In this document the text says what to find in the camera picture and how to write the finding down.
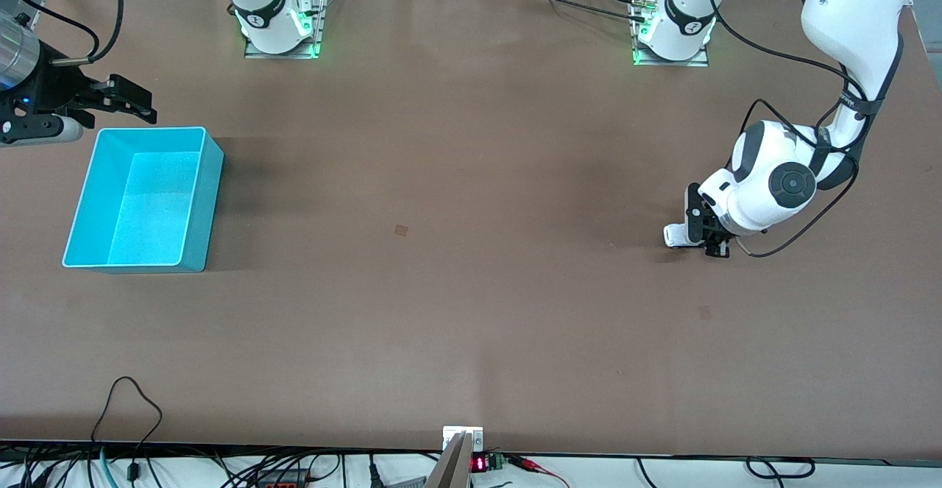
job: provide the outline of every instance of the brown table surface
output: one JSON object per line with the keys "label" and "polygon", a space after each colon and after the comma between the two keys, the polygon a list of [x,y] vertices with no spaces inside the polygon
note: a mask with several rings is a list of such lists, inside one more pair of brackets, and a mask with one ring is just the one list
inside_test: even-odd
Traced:
{"label": "brown table surface", "polygon": [[[114,0],[50,3],[107,37]],[[625,21],[544,0],[343,0],[319,61],[247,61],[225,6],[127,0],[87,68],[225,151],[206,273],[61,267],[94,133],[0,152],[0,436],[88,438],[131,374],[155,440],[434,448],[473,424],[534,451],[942,459],[942,116],[908,9],[854,190],[786,252],[719,261],[663,246],[685,186],[751,100],[813,123],[837,78],[720,31],[708,69],[637,68]],[[797,0],[723,8],[825,60]],[[101,438],[154,421],[127,385],[113,408]]]}

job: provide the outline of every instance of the red wire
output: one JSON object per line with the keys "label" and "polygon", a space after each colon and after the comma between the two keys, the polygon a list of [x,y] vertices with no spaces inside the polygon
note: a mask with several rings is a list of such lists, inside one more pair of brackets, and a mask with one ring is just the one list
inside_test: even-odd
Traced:
{"label": "red wire", "polygon": [[558,481],[561,482],[562,484],[565,484],[565,485],[566,485],[566,488],[572,488],[572,487],[568,484],[568,482],[566,482],[566,479],[565,479],[565,478],[559,477],[559,475],[556,475],[555,473],[549,471],[548,469],[546,469],[546,468],[544,468],[544,467],[541,467],[540,469],[542,469],[542,471],[539,471],[539,472],[537,472],[537,473],[541,473],[541,474],[544,474],[544,475],[550,475],[551,477],[558,479]]}

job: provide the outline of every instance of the turquoise storage box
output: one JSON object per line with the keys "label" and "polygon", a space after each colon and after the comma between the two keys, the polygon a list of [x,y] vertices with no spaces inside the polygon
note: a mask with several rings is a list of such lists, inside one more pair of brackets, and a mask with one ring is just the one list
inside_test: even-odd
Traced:
{"label": "turquoise storage box", "polygon": [[201,127],[100,130],[62,266],[202,271],[221,172],[222,150]]}

